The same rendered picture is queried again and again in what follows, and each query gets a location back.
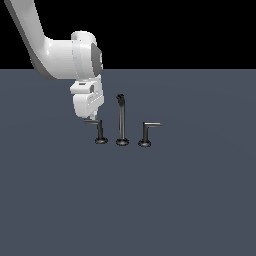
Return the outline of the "dark metal faucet spout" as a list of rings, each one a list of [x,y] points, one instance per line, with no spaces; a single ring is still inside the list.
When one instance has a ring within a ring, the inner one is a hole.
[[[127,146],[129,140],[125,137],[125,97],[123,94],[116,96],[119,104],[119,131],[120,137],[116,140],[116,144],[119,146]]]

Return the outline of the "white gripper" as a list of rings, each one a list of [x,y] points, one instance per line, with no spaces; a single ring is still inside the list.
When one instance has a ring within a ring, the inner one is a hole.
[[[101,76],[75,81],[70,87],[75,114],[85,120],[97,120],[98,108],[104,103]]]

